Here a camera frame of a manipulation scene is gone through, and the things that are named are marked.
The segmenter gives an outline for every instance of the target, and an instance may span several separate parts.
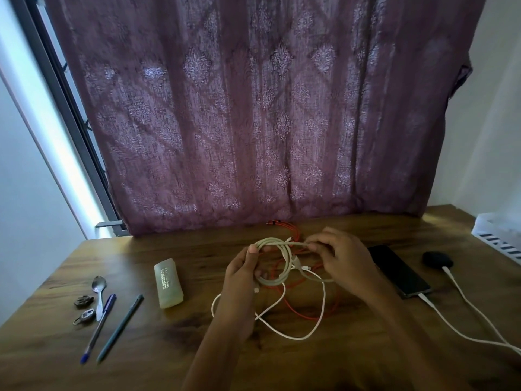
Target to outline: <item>pen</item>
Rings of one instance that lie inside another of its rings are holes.
[[[119,335],[121,335],[121,332],[123,332],[123,329],[125,329],[127,322],[131,319],[132,315],[134,315],[135,311],[138,309],[138,307],[139,307],[140,303],[143,301],[143,299],[145,299],[143,295],[139,295],[136,298],[134,304],[130,307],[127,315],[120,322],[120,324],[118,325],[118,327],[116,328],[116,330],[114,331],[114,333],[112,334],[110,339],[108,339],[108,342],[105,345],[105,347],[103,347],[103,349],[101,350],[100,355],[98,355],[98,358],[96,359],[96,361],[98,363],[100,363],[101,361],[103,361],[105,359],[105,356],[108,354],[109,350],[112,348],[112,346],[118,339]]]
[[[100,335],[101,328],[103,327],[103,324],[105,323],[105,320],[107,319],[108,313],[110,313],[110,310],[112,309],[112,306],[114,306],[114,302],[116,301],[116,294],[112,294],[108,297],[107,303],[105,303],[105,307],[103,308],[103,314],[101,315],[101,320],[98,323],[98,326],[96,327],[96,330],[94,331],[94,334],[91,337],[91,340],[88,342],[87,349],[81,356],[80,364],[84,364],[87,362],[88,357],[91,354],[92,348],[96,344],[96,340],[98,336]]]

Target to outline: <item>translucent bottle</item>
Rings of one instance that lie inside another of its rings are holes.
[[[156,274],[157,294],[160,307],[166,309],[183,302],[185,296],[177,277],[176,264],[172,258],[154,266]]]

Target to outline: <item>forearm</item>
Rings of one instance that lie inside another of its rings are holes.
[[[225,391],[242,348],[237,332],[213,320],[206,332],[181,391]]]
[[[416,322],[392,287],[382,287],[370,300],[369,306],[399,349],[416,390],[471,389]]]

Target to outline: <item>purple curtain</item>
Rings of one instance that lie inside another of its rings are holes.
[[[485,0],[46,0],[140,235],[420,215]]]

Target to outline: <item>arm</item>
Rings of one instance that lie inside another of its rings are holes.
[[[306,239],[324,268],[343,288],[365,301],[383,322],[407,365],[418,391],[470,390],[441,350],[407,310],[390,283],[381,276],[360,240],[333,228]]]
[[[245,247],[226,268],[215,318],[204,335],[182,391],[227,390],[244,341],[253,331],[258,250]]]

